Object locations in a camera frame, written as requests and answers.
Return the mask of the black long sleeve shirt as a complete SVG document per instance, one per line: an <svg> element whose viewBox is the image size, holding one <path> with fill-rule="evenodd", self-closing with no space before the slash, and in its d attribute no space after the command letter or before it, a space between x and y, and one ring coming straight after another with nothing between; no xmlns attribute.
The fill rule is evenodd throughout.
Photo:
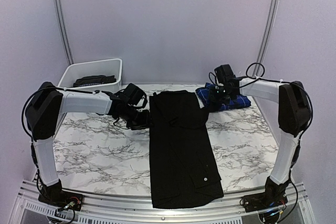
<svg viewBox="0 0 336 224"><path fill-rule="evenodd" d="M163 91L150 96L150 189L153 208L204 206L224 193L209 140L209 112L195 93Z"/></svg>

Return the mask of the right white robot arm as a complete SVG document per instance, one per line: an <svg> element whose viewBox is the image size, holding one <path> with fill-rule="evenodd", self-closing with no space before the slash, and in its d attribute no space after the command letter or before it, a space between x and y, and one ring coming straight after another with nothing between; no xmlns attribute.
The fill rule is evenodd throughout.
<svg viewBox="0 0 336 224"><path fill-rule="evenodd" d="M215 77L212 83L211 104L228 103L238 95L262 98L278 104L280 144L275 165L266 180L265 192L260 195L260 203L271 207L291 182L291 170L299 156L302 135L313 119L311 99L299 81L281 82L232 75Z"/></svg>

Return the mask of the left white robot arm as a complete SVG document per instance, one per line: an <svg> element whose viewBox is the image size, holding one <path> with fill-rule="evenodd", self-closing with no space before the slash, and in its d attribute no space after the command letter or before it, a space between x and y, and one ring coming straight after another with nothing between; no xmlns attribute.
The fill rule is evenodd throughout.
<svg viewBox="0 0 336 224"><path fill-rule="evenodd" d="M54 205L66 202L57 175L54 158L54 136L58 120L66 113L95 113L122 119L130 130L147 129L151 125L146 93L135 84L112 93L84 91L54 86L44 82L26 101L22 110L22 125L32 141L32 155L41 182L41 195Z"/></svg>

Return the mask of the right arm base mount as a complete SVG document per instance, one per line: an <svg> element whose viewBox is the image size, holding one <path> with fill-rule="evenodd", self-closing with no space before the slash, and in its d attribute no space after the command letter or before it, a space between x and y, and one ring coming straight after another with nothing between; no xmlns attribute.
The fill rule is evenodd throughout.
<svg viewBox="0 0 336 224"><path fill-rule="evenodd" d="M268 177L265 183L265 191L243 196L240 200L240 205L244 207L246 212L259 211L284 205L288 202L286 188L288 187L289 182L290 180L287 180L278 185Z"/></svg>

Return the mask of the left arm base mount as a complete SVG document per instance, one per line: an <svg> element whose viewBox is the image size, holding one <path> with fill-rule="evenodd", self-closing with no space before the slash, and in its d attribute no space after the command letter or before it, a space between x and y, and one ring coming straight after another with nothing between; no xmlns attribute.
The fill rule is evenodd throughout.
<svg viewBox="0 0 336 224"><path fill-rule="evenodd" d="M83 203L83 195L64 191L60 183L51 186L41 186L39 189L40 202L56 206L58 211L80 211Z"/></svg>

